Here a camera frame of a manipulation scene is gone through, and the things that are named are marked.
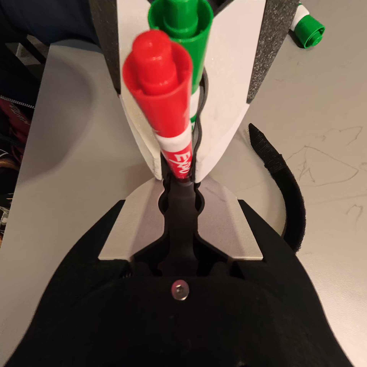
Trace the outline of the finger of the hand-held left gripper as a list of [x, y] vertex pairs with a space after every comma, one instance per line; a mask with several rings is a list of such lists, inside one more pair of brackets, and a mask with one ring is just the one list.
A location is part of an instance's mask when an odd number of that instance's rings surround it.
[[[149, 8], [150, 3], [146, 0], [118, 1], [120, 74], [122, 74], [123, 64], [132, 50], [135, 38], [149, 30]], [[127, 89], [122, 76], [120, 84], [121, 104], [138, 148], [154, 177], [162, 179], [161, 151], [157, 139], [143, 112]]]
[[195, 182], [218, 163], [245, 116], [264, 0], [235, 0], [214, 16], [206, 56], [207, 99], [200, 113]]

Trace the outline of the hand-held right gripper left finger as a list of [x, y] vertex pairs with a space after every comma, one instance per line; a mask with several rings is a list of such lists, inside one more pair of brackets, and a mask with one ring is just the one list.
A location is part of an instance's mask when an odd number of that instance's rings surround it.
[[136, 252], [163, 235], [164, 215], [158, 207], [163, 192], [163, 181], [152, 178], [126, 198], [99, 260], [131, 260]]

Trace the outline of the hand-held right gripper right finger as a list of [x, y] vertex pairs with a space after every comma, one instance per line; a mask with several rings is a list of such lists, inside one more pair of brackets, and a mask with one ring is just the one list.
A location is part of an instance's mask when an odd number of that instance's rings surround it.
[[242, 211], [228, 188], [207, 176], [198, 187], [202, 208], [199, 236], [233, 260], [263, 260], [263, 254]]

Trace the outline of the red dry erase marker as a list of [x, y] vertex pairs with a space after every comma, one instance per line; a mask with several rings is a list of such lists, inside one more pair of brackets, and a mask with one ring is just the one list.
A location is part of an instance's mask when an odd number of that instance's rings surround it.
[[125, 86], [151, 126], [172, 174], [191, 181], [190, 54], [161, 30], [138, 35], [122, 66]]

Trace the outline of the green dry erase marker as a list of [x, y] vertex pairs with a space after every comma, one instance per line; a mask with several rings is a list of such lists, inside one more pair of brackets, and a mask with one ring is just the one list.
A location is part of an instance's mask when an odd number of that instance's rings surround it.
[[194, 130], [200, 102], [200, 81], [214, 14], [206, 0], [155, 0], [148, 12], [151, 29], [164, 31], [190, 54], [193, 62], [190, 121]]
[[290, 31], [295, 36], [303, 49], [313, 48], [323, 39], [325, 26], [310, 15], [306, 7], [299, 2], [295, 16], [290, 26]]

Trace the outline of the dark zip jacket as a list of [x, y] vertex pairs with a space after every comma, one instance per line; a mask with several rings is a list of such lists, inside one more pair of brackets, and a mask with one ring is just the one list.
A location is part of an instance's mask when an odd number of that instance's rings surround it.
[[100, 46], [86, 0], [1, 1], [1, 96], [34, 106], [40, 83], [12, 53], [8, 36], [32, 35], [45, 45], [80, 39]]

